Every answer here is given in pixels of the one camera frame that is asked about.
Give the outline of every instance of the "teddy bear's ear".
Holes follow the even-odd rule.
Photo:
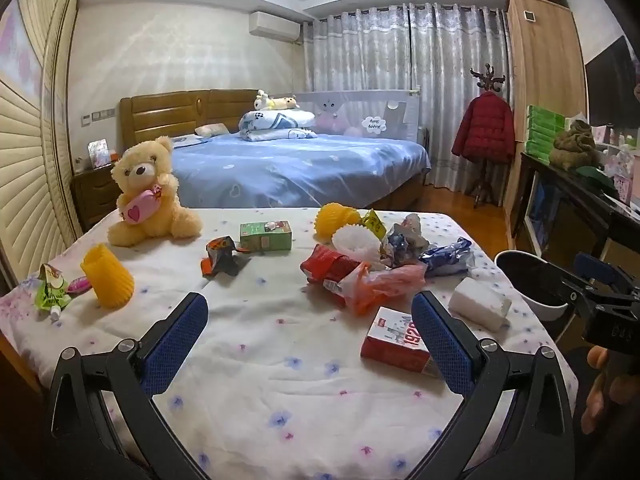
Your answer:
[[[164,146],[164,148],[171,153],[174,150],[174,144],[172,143],[169,137],[158,137],[156,142],[159,142]]]

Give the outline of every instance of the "louvered closet door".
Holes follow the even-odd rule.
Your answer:
[[[22,280],[60,254],[79,233],[64,189],[70,164],[68,148],[62,150],[67,139],[66,60],[60,59],[68,56],[76,0],[18,3],[24,30],[42,65],[39,102],[22,95],[11,81],[0,81],[0,242],[14,277]],[[67,11],[73,13],[70,18]],[[57,69],[64,73],[57,74]]]

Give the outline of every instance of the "screw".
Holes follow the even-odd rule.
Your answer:
[[[65,361],[71,359],[74,355],[76,355],[76,349],[75,348],[71,348],[71,346],[69,348],[65,348],[62,351],[62,354],[60,354],[60,357],[62,357]]]
[[[498,349],[498,343],[493,339],[483,339],[480,346],[485,352],[495,352]]]
[[[556,353],[553,351],[552,348],[549,348],[548,346],[543,346],[540,349],[540,353],[547,359],[553,359],[554,357],[556,357]]]
[[[124,339],[118,343],[118,350],[121,352],[128,352],[129,350],[132,350],[135,345],[136,342],[133,341],[133,339]]]

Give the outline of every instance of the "wooden cabinet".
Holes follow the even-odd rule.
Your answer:
[[[526,19],[526,12],[533,13],[535,22]],[[586,115],[587,92],[580,41],[569,9],[545,0],[511,0],[508,20],[516,134],[516,156],[504,197],[510,217],[518,196],[520,154],[527,141],[527,106],[541,106],[566,117]]]
[[[112,165],[74,175],[71,190],[76,202],[82,231],[87,232],[116,209],[120,195],[118,184],[111,177]]]

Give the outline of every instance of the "white floral tablecloth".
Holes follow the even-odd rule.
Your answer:
[[[127,337],[140,338],[191,291],[209,303],[209,322],[165,394],[154,397],[172,430],[210,476],[218,480],[358,480],[404,478],[446,427],[462,398],[432,378],[360,359],[360,346],[375,312],[354,318],[307,286],[300,263],[316,241],[316,209],[199,210],[199,240],[149,240],[113,252],[136,280],[127,306],[100,308],[93,291],[74,299],[58,322],[33,307],[36,281],[26,280],[0,300],[0,330],[50,385],[60,352],[109,351]],[[405,214],[382,212],[390,227]],[[420,214],[423,235],[449,244],[468,235],[449,217]],[[68,281],[81,276],[88,249],[106,241],[107,216],[52,261]],[[200,259],[212,238],[231,235],[239,224],[288,220],[290,253],[252,256],[238,277],[203,278]],[[474,245],[471,273],[513,300],[509,325],[499,334],[475,326],[478,336],[504,349],[535,352],[556,348],[541,323],[503,273]],[[435,278],[427,288],[446,305],[462,276]],[[409,311],[409,304],[403,306]],[[560,362],[570,403],[577,380]],[[473,461],[487,453],[504,420],[508,395]],[[113,399],[107,399],[126,447],[135,450]]]

